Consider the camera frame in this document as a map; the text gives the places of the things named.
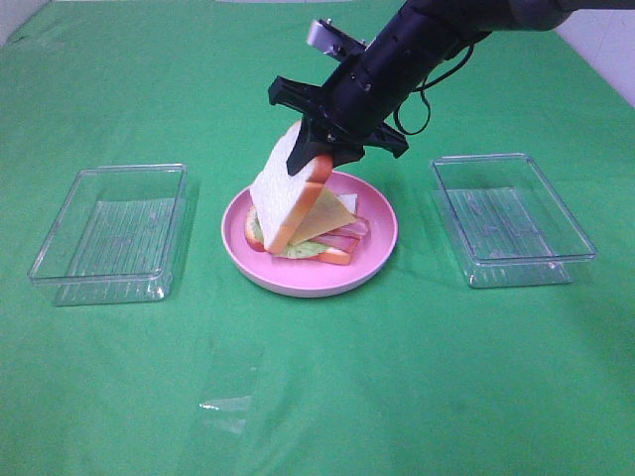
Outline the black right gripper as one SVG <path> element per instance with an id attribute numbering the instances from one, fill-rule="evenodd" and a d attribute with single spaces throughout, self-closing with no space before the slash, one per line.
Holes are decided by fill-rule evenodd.
<path id="1" fill-rule="evenodd" d="M 321 86 L 282 76 L 269 87 L 269 101 L 303 114 L 296 143 L 287 158 L 295 176 L 313 158 L 331 155 L 336 169 L 355 163 L 366 146 L 398 158 L 408 149 L 405 136 L 385 123 L 410 90 L 409 55 L 368 50 L 342 62 Z"/>

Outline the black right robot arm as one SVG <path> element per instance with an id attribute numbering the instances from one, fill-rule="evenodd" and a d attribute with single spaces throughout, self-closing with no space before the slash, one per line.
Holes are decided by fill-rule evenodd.
<path id="1" fill-rule="evenodd" d="M 269 100 L 302 113 L 287 159 L 290 175 L 328 155 L 335 166 L 356 162 L 366 147 L 400 157 L 406 134 L 386 124 L 435 67 L 490 33 L 548 31 L 583 8 L 578 1 L 407 1 L 375 39 L 362 43 L 332 23 L 312 23 L 307 42 L 338 66 L 321 86 L 277 77 Z"/>

